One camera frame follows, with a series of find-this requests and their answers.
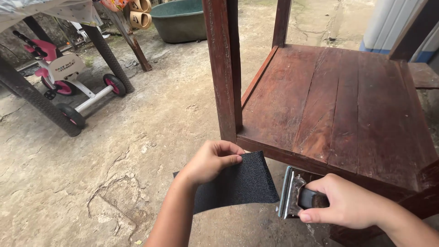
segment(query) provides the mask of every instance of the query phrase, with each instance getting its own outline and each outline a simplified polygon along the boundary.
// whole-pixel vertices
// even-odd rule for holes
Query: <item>sandpaper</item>
[[[227,167],[195,194],[194,214],[246,203],[276,203],[279,195],[262,151],[245,153],[242,162]]]

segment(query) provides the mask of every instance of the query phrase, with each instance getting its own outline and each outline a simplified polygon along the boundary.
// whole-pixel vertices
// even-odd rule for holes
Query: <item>right hand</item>
[[[379,224],[379,214],[396,203],[335,174],[312,181],[306,188],[326,194],[330,206],[298,213],[304,223],[331,223],[352,229]]]

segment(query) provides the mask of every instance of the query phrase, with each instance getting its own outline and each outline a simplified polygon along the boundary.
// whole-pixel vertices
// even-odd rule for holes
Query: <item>cracked concrete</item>
[[[373,7],[374,0],[296,0],[287,43],[356,50]],[[275,0],[239,1],[242,92],[271,50],[275,10]],[[336,40],[328,42],[338,27]],[[87,126],[77,137],[24,100],[0,93],[2,246],[138,246],[134,242],[148,237],[172,172],[205,140],[220,138],[207,42],[166,44],[153,27],[135,34],[153,70],[125,68],[134,54],[123,38],[108,38],[136,91],[108,95],[87,109]],[[105,62],[90,44],[79,54],[92,66],[78,79],[95,92],[102,89],[102,76],[110,73]],[[41,83],[36,88],[46,90]],[[85,99],[57,96],[53,103],[75,107]],[[281,190],[284,166],[267,163]],[[329,240],[327,225],[280,220],[275,208],[250,204],[200,213],[190,245],[339,246]]]

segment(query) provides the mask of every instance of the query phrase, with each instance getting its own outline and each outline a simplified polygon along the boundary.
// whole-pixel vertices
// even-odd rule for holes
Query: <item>scraper handle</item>
[[[297,205],[303,209],[329,207],[328,197],[307,188],[300,189]]]

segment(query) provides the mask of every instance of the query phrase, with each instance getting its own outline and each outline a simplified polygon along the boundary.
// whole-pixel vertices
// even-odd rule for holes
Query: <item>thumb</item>
[[[242,157],[237,154],[232,154],[229,156],[218,157],[218,158],[222,168],[236,165],[242,161]]]
[[[299,215],[300,220],[304,223],[331,223],[337,224],[339,218],[330,207],[310,208],[304,210]]]

